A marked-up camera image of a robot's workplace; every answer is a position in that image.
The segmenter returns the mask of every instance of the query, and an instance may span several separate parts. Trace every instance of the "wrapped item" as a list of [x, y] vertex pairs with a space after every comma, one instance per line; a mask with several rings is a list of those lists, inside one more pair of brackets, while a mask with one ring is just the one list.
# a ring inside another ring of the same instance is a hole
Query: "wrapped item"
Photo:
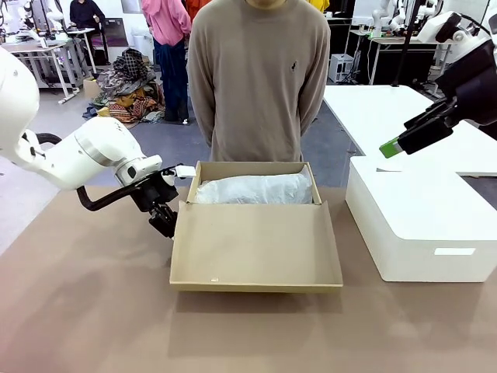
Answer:
[[312, 179], [300, 173], [275, 176], [236, 176], [207, 181], [196, 192], [198, 204], [311, 204]]

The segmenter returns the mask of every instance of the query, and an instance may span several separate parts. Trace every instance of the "cardboard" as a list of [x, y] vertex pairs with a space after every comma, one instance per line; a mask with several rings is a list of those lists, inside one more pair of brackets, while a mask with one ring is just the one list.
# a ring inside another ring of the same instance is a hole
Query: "cardboard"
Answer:
[[328, 205], [196, 204], [206, 180], [299, 173], [308, 163], [199, 162], [180, 203], [170, 283], [180, 291], [327, 292], [343, 286]]
[[102, 92], [102, 90], [100, 89], [99, 85], [96, 83], [96, 80], [93, 77], [86, 78], [83, 81], [83, 89], [85, 90], [85, 98], [87, 99], [94, 99]]

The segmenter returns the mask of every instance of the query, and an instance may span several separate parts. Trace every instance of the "pile of clothes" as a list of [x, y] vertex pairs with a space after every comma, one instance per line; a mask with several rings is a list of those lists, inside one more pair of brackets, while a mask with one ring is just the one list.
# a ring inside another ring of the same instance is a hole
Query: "pile of clothes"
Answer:
[[131, 128], [141, 121], [164, 117], [164, 93], [155, 73], [145, 65], [143, 55], [126, 49], [113, 68], [97, 78], [102, 92], [93, 99], [83, 117], [114, 117]]

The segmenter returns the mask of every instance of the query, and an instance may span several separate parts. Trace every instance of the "white box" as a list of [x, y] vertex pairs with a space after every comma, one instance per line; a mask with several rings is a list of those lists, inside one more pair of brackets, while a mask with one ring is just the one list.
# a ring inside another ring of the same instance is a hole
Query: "white box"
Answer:
[[346, 202], [385, 281], [483, 282], [497, 267], [497, 211], [456, 173], [352, 157]]
[[350, 73], [354, 59], [348, 54], [332, 54], [329, 62], [328, 77], [332, 82], [341, 82]]

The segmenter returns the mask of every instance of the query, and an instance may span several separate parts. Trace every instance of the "pink hoodie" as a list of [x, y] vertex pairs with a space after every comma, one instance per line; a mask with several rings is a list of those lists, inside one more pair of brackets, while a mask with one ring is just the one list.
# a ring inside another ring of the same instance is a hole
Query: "pink hoodie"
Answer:
[[176, 45], [192, 31], [192, 23], [181, 0], [143, 0], [141, 8], [154, 38], [161, 44]]

